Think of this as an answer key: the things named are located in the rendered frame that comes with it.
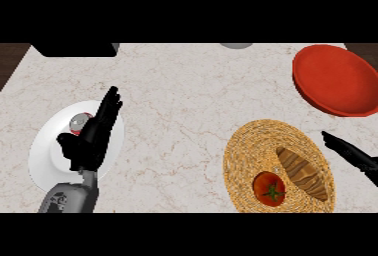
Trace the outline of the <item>black appliance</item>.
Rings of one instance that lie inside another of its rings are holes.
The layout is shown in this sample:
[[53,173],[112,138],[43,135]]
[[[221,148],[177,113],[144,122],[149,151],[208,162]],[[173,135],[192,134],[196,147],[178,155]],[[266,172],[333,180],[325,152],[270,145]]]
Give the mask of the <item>black appliance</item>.
[[44,57],[115,57],[118,43],[32,43]]

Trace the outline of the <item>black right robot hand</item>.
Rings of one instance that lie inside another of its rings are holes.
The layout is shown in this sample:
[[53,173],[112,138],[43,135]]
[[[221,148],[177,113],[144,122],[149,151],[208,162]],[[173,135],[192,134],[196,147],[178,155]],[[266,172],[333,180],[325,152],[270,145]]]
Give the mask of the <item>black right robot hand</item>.
[[360,170],[378,187],[378,157],[370,157],[353,144],[322,132],[325,146],[336,152],[344,160]]

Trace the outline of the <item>white round plate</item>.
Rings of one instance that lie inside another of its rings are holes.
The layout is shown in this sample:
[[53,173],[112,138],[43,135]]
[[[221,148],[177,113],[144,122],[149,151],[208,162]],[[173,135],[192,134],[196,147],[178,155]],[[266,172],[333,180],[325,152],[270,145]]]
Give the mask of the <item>white round plate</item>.
[[[57,183],[81,183],[82,178],[69,170],[71,162],[63,157],[56,137],[60,133],[71,133],[69,121],[79,113],[96,114],[100,101],[81,101],[66,106],[47,120],[43,125],[29,149],[28,170],[37,187],[44,191]],[[124,122],[118,114],[112,127],[106,156],[97,171],[97,178],[103,178],[118,158],[124,142]]]

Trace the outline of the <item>grey round object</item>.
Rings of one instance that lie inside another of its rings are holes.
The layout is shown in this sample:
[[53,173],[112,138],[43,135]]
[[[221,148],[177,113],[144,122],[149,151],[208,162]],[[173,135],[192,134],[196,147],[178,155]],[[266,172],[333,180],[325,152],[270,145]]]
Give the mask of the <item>grey round object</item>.
[[229,49],[245,49],[252,45],[252,43],[220,43],[220,45]]

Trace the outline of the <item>red can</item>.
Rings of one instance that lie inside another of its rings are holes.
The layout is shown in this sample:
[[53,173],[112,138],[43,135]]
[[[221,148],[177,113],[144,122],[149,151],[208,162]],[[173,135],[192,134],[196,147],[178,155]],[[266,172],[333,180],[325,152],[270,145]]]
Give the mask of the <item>red can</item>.
[[81,133],[81,130],[84,128],[84,125],[88,121],[88,119],[93,117],[93,115],[87,112],[78,113],[69,121],[69,131],[74,135],[78,135]]

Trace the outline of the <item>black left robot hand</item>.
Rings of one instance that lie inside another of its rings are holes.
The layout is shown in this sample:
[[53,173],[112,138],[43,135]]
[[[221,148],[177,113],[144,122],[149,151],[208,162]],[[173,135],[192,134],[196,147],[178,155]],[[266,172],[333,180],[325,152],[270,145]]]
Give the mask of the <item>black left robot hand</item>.
[[60,133],[56,141],[63,157],[71,161],[71,171],[96,171],[103,163],[112,127],[122,106],[118,88],[112,86],[103,96],[93,118],[88,119],[79,135]]

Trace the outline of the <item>round woven wicker placemat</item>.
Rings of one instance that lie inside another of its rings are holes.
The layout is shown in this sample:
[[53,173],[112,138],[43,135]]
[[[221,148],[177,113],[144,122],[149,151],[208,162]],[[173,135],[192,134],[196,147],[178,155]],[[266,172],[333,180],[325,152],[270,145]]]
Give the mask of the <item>round woven wicker placemat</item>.
[[[291,182],[280,165],[276,149],[283,147],[297,153],[320,172],[328,200],[313,198]],[[261,172],[274,173],[285,184],[285,199],[279,206],[264,205],[255,198],[252,181]],[[237,211],[329,213],[335,204],[335,185],[325,156],[304,133],[276,120],[246,123],[233,133],[223,157],[224,184]]]

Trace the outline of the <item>red tomato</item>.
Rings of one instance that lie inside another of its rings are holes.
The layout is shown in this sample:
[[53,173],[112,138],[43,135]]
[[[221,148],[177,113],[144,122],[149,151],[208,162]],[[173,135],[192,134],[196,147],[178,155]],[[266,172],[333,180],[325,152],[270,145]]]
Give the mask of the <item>red tomato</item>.
[[252,181],[252,191],[257,200],[267,206],[276,207],[285,199],[285,184],[280,177],[271,172],[261,172]]

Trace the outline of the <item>brown croissant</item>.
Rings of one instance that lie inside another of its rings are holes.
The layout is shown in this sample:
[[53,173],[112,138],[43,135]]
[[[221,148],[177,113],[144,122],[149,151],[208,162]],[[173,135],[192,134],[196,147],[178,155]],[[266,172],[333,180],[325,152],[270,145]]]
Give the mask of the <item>brown croissant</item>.
[[289,149],[279,147],[276,155],[294,185],[319,201],[328,200],[325,182],[320,178],[320,172],[310,162]]

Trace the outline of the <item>red bowl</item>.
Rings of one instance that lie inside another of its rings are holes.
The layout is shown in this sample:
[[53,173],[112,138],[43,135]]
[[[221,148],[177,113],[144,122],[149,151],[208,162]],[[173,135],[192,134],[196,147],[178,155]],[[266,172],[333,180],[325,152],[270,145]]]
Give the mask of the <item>red bowl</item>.
[[305,46],[292,59],[292,81],[308,104],[339,117],[378,113],[378,71],[341,47]]

